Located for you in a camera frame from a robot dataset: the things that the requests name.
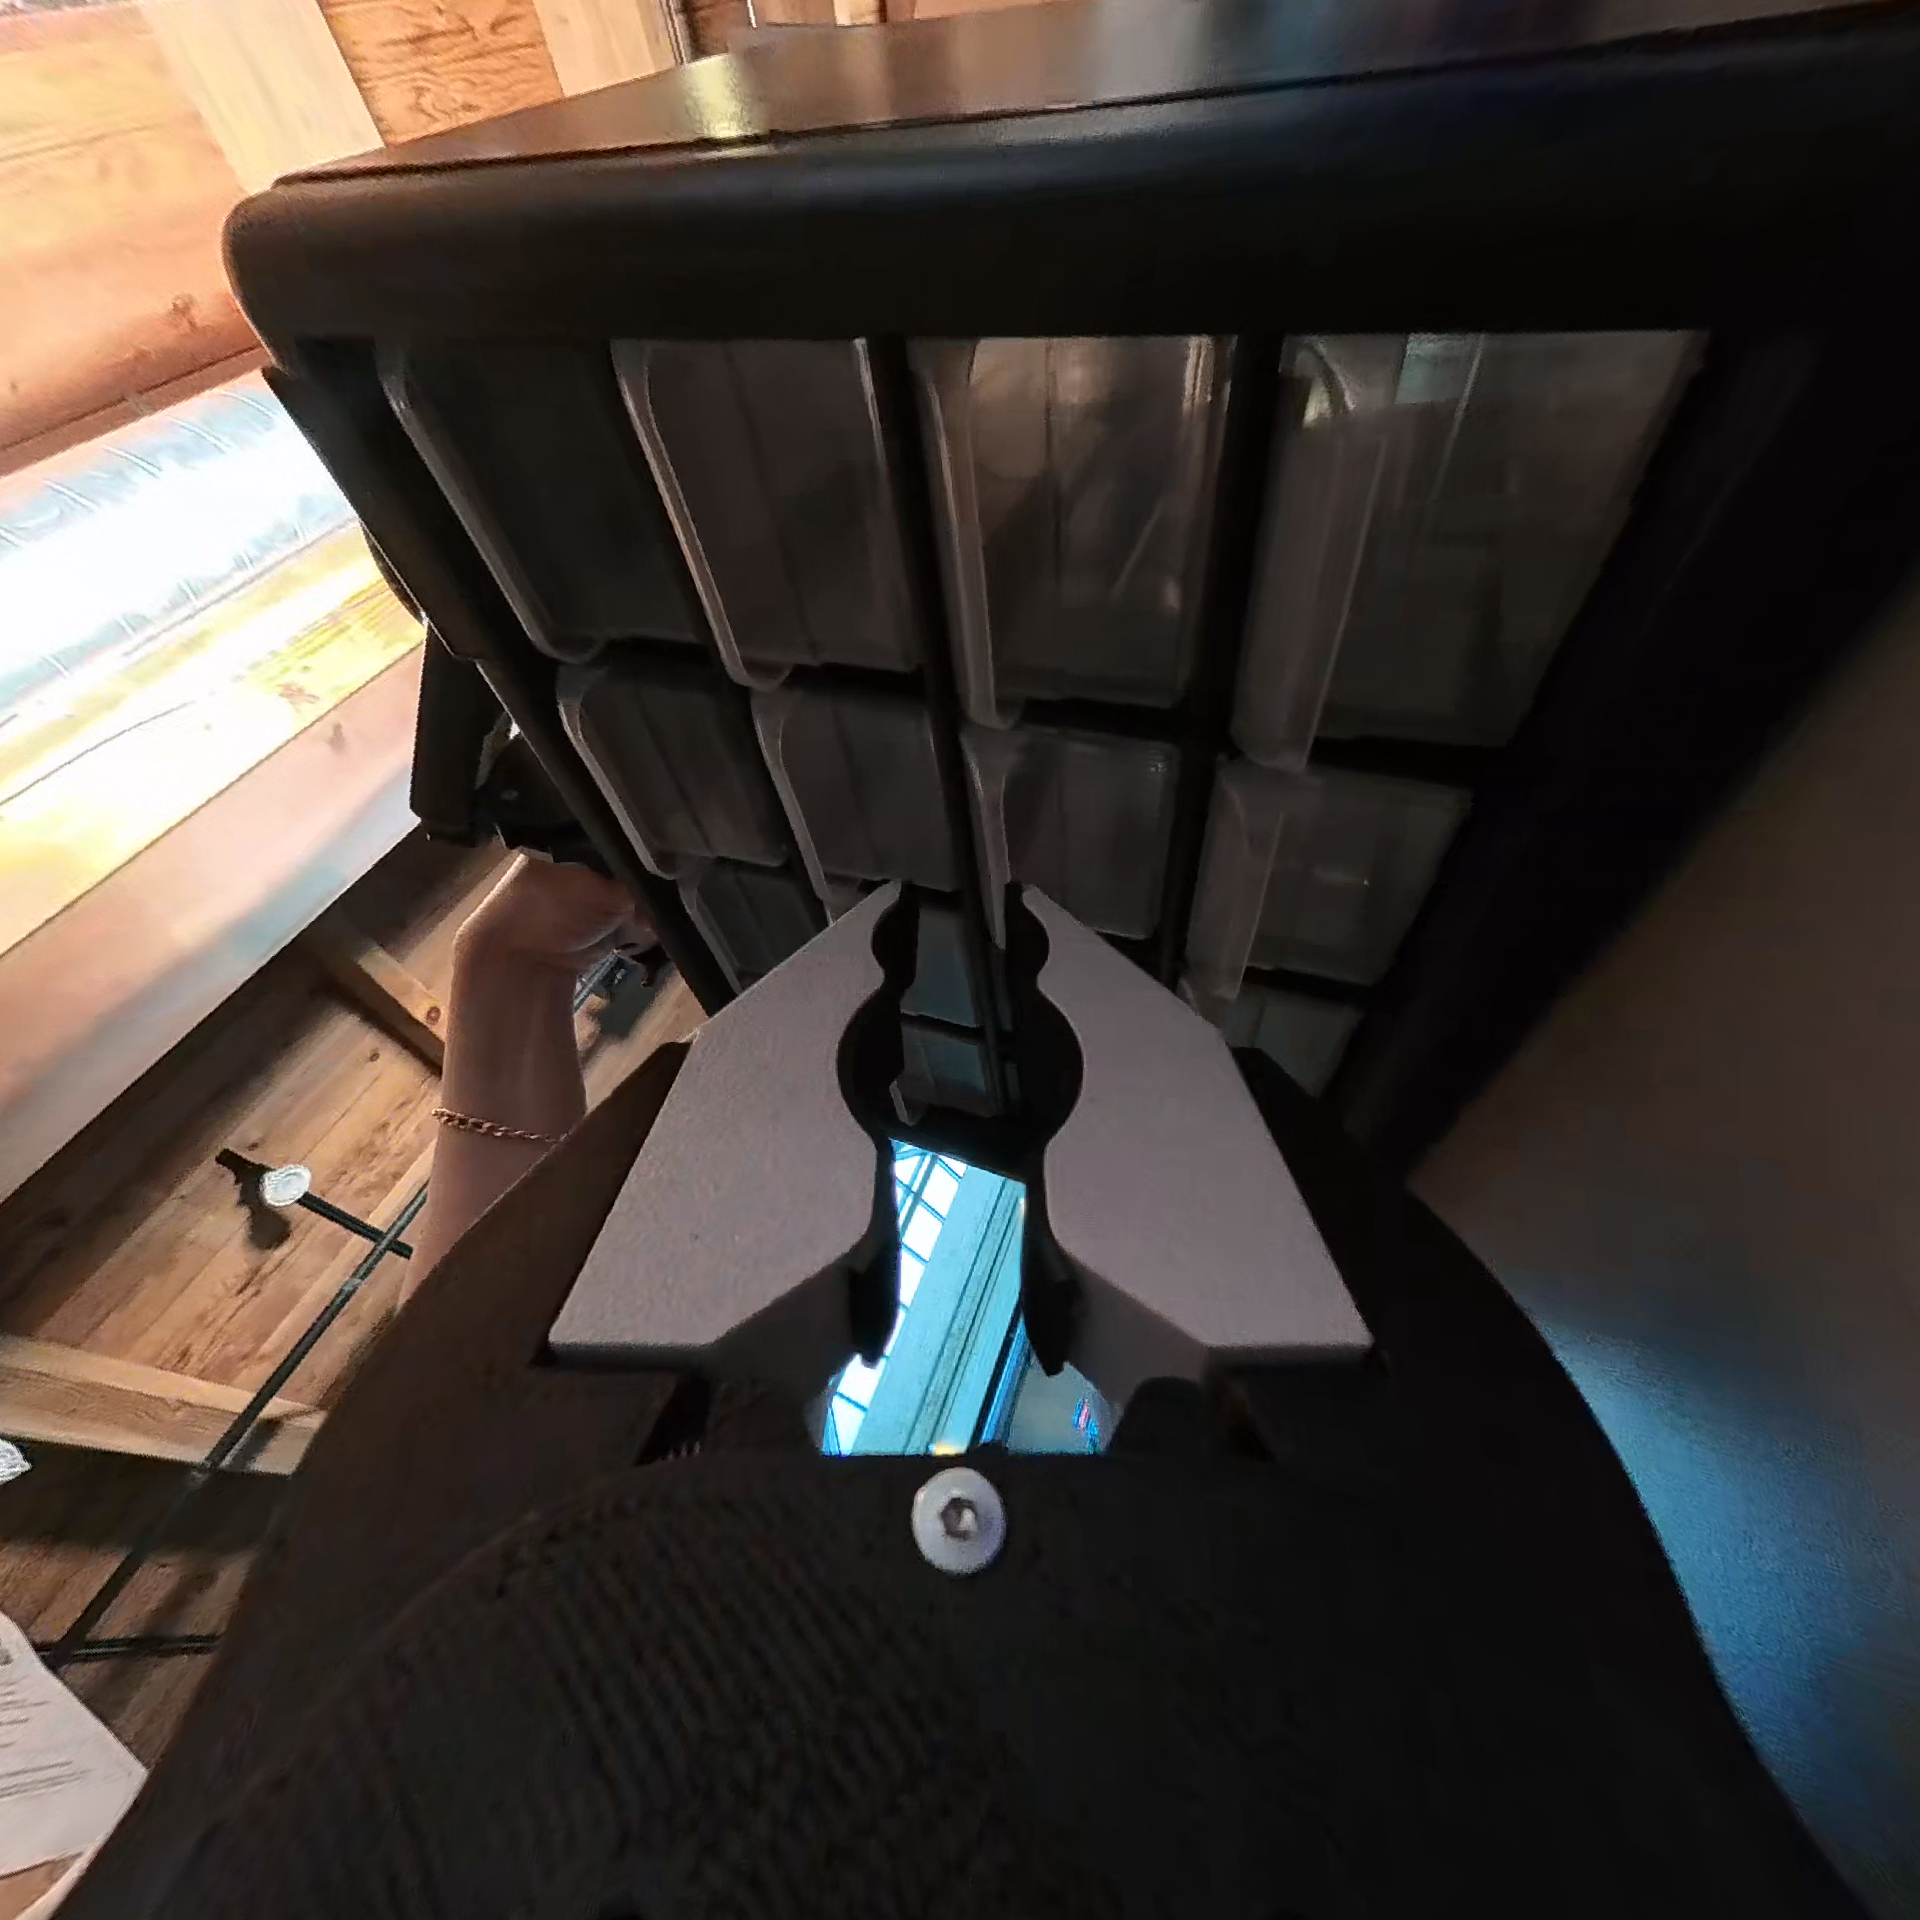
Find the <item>black drawer cabinet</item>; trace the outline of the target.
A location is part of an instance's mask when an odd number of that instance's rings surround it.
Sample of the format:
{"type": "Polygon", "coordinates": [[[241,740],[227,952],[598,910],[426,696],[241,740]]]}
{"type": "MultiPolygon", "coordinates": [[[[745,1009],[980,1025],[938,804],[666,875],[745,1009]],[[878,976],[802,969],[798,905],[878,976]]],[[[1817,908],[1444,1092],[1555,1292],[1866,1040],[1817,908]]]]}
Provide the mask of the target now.
{"type": "Polygon", "coordinates": [[[1278,351],[1307,334],[1699,335],[1534,707],[1326,1105],[1410,1171],[1915,587],[1915,4],[1040,4],[737,52],[294,171],[230,219],[275,396],[480,667],[708,1009],[672,888],[383,397],[391,348],[1240,342],[1208,611],[1242,633],[1278,351]]]}

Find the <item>person's left hand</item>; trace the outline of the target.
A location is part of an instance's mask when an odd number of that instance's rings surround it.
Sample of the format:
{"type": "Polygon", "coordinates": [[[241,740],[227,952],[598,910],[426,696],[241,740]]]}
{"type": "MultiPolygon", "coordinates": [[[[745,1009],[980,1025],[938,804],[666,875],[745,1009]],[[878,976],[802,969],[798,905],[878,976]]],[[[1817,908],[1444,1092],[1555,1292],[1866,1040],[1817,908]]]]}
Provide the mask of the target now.
{"type": "Polygon", "coordinates": [[[657,926],[623,883],[518,854],[452,939],[452,991],[560,984],[570,1000],[611,955],[642,957],[659,947],[657,926]]]}

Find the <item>person's left forearm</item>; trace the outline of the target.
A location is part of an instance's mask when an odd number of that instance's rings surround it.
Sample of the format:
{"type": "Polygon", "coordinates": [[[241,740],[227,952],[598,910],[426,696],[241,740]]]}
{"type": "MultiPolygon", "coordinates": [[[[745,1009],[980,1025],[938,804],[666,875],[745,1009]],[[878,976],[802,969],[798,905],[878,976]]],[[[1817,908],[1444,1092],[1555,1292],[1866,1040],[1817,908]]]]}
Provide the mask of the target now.
{"type": "Polygon", "coordinates": [[[434,1159],[400,1307],[586,1115],[574,1000],[560,984],[455,997],[450,980],[434,1159]]]}

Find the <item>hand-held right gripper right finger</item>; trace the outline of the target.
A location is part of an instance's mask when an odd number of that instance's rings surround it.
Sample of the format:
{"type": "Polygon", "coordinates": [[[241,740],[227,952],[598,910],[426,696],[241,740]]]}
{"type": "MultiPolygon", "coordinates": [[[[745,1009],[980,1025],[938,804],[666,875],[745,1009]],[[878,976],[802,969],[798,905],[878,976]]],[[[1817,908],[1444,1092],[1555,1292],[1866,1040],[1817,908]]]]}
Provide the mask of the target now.
{"type": "Polygon", "coordinates": [[[1044,1112],[1028,1223],[1066,1283],[1064,1361],[1089,1377],[1215,1377],[1354,1361],[1375,1336],[1226,1040],[1177,991],[1038,886],[1025,1040],[1064,1028],[1066,1092],[1044,1112]]]}

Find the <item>printed paper sheet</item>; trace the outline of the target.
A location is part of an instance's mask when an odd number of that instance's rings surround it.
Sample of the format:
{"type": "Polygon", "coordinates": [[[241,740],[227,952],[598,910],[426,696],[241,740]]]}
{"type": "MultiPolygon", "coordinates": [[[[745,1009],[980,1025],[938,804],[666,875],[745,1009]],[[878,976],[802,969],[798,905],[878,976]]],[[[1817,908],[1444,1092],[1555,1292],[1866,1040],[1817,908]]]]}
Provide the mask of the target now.
{"type": "Polygon", "coordinates": [[[56,1915],[150,1771],[3,1619],[3,1913],[56,1915]]]}

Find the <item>row of clear cabinet drawers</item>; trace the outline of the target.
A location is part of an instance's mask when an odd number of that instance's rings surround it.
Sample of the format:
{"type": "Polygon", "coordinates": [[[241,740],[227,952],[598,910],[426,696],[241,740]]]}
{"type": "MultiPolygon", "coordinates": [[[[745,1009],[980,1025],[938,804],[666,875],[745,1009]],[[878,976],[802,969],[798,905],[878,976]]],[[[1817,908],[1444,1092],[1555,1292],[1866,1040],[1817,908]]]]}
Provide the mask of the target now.
{"type": "Polygon", "coordinates": [[[1287,337],[1227,637],[1236,348],[907,345],[938,613],[870,340],[446,342],[377,376],[728,989],[894,883],[897,1103],[994,1115],[1028,886],[1328,1084],[1472,815],[1433,760],[1534,707],[1700,340],[1287,337]]]}

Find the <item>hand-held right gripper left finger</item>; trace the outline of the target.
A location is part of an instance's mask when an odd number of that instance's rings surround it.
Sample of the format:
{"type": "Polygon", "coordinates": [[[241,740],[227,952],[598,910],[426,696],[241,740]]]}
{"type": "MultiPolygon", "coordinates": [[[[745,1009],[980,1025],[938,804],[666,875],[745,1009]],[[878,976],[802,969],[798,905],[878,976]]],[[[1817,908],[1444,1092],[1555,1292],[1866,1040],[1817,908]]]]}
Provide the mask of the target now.
{"type": "Polygon", "coordinates": [[[548,1332],[556,1360],[839,1374],[899,1312],[897,880],[708,1017],[548,1332]]]}

